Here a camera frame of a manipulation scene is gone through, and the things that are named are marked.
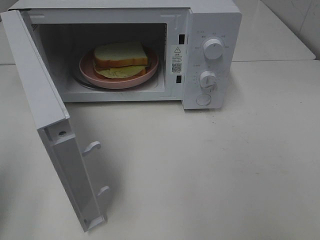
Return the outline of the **round white door-release button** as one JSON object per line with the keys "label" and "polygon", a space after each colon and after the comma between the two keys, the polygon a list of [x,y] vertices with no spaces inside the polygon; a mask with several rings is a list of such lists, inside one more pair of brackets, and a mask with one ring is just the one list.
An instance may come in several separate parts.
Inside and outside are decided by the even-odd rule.
{"label": "round white door-release button", "polygon": [[203,93],[196,97],[196,103],[199,106],[207,106],[211,102],[211,96]]}

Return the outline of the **sandwich with lettuce and cheese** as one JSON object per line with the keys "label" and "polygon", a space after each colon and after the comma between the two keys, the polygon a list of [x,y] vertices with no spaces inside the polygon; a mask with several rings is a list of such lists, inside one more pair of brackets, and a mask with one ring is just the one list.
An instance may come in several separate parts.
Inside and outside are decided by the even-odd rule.
{"label": "sandwich with lettuce and cheese", "polygon": [[144,47],[138,41],[110,43],[93,50],[93,69],[101,78],[141,76],[146,73],[149,65]]}

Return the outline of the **pink round plate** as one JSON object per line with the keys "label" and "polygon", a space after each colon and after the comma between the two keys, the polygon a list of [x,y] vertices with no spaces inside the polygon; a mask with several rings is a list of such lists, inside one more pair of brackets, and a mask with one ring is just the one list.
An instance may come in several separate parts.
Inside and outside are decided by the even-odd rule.
{"label": "pink round plate", "polygon": [[101,78],[94,70],[94,54],[93,50],[82,56],[79,61],[79,70],[82,76],[92,85],[104,89],[120,90],[128,89],[141,85],[151,79],[159,66],[159,57],[151,48],[144,47],[144,51],[148,57],[149,66],[143,75],[135,75],[127,78]]}

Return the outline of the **white microwave door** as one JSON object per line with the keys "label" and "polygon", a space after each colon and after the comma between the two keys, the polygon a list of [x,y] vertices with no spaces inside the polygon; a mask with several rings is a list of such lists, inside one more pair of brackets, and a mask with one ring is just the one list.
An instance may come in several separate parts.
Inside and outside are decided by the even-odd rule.
{"label": "white microwave door", "polygon": [[101,144],[94,141],[80,149],[70,115],[53,82],[39,26],[25,11],[9,10],[1,18],[38,135],[87,232],[105,221],[84,160]]}

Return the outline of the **lower white microwave knob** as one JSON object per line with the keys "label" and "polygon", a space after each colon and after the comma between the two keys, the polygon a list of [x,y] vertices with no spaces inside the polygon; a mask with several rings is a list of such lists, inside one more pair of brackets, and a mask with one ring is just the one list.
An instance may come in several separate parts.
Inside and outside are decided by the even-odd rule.
{"label": "lower white microwave knob", "polygon": [[202,91],[210,92],[217,86],[217,76],[213,71],[204,71],[199,75],[199,85]]}

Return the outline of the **white microwave knob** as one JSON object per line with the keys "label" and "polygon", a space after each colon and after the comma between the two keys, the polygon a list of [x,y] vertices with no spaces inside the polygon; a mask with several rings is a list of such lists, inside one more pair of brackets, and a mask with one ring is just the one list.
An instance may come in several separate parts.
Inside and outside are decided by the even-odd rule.
{"label": "white microwave knob", "polygon": [[199,75],[199,85],[202,91],[210,92],[217,86],[217,76],[213,71],[204,71]]}
{"label": "white microwave knob", "polygon": [[223,55],[224,43],[219,37],[211,37],[206,39],[202,45],[204,56],[208,60],[216,60]]}

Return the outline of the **white warning label sticker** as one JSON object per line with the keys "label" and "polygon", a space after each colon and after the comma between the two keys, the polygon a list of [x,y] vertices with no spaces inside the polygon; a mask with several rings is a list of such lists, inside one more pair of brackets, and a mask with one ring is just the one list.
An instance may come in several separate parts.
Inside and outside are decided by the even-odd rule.
{"label": "white warning label sticker", "polygon": [[184,44],[172,45],[170,53],[170,71],[172,74],[182,74],[186,56],[186,46]]}

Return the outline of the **white microwave oven body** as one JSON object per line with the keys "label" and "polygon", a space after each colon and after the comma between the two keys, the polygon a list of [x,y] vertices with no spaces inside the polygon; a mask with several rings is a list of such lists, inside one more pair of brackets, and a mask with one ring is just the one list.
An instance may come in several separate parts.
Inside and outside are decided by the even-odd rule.
{"label": "white microwave oven body", "polygon": [[[53,83],[63,102],[181,101],[185,109],[222,106],[242,14],[231,0],[19,0],[11,10],[27,12],[39,36]],[[205,57],[203,43],[218,37],[223,54]],[[146,91],[95,91],[73,82],[79,61],[95,46],[139,41],[159,57],[159,86]],[[170,70],[172,45],[185,45],[182,74]],[[213,71],[217,86],[202,91],[199,76]],[[197,96],[211,102],[198,105]]]}

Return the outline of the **upper white microwave knob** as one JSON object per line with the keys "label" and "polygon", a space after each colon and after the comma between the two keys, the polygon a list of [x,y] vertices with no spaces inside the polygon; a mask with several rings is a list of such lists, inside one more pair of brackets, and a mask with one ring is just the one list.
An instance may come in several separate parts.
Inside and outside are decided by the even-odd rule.
{"label": "upper white microwave knob", "polygon": [[204,56],[208,60],[216,60],[223,55],[224,43],[219,37],[211,37],[206,39],[202,45]]}

